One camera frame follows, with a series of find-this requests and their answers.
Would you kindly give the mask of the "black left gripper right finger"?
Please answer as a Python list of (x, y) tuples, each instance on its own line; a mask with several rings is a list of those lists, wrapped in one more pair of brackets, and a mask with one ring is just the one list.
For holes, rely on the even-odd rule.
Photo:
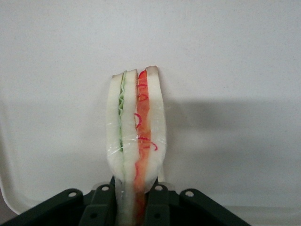
[(180, 226), (180, 196), (172, 184), (156, 182), (147, 193), (145, 226)]

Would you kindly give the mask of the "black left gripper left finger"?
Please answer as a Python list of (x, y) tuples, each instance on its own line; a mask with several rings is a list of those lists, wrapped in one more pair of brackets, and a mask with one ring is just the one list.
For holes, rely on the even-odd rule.
[(115, 177), (92, 190), (79, 221), (80, 226), (114, 226), (117, 216)]

